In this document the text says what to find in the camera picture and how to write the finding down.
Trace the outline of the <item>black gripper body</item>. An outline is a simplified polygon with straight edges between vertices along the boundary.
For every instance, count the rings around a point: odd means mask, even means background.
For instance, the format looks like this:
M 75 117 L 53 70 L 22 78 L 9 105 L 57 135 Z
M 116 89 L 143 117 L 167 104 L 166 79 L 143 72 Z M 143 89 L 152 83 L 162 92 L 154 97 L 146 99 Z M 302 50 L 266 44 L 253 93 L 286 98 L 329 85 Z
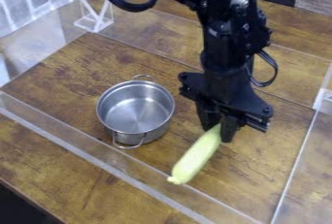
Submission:
M 191 101 L 214 104 L 222 115 L 238 118 L 239 127 L 266 132 L 273 115 L 271 106 L 255 94 L 249 79 L 243 75 L 234 77 L 207 77 L 201 73 L 182 72 L 178 75 L 180 94 Z

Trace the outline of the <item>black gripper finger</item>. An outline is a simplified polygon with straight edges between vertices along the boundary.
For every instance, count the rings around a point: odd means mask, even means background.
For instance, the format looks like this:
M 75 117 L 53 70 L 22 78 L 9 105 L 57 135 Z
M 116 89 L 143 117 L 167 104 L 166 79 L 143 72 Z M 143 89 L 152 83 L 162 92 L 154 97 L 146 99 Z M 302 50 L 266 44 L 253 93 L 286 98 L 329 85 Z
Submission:
M 206 102 L 196 102 L 195 108 L 202 129 L 207 131 L 221 122 L 219 109 L 214 104 Z
M 221 138 L 223 143 L 230 143 L 235 132 L 239 129 L 239 121 L 235 116 L 222 115 L 221 118 Z

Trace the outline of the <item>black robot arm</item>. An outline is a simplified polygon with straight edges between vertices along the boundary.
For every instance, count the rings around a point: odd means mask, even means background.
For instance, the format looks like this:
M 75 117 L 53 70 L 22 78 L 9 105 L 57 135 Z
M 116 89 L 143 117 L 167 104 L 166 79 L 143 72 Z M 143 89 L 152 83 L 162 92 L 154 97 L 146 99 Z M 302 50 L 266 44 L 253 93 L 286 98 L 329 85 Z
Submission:
M 179 73 L 180 94 L 195 103 L 203 129 L 221 126 L 221 139 L 230 142 L 245 125 L 265 132 L 271 106 L 253 88 L 270 80 L 253 77 L 254 57 L 271 67 L 275 61 L 263 51 L 270 44 L 270 29 L 257 0 L 175 0 L 195 11 L 202 27 L 202 73 Z

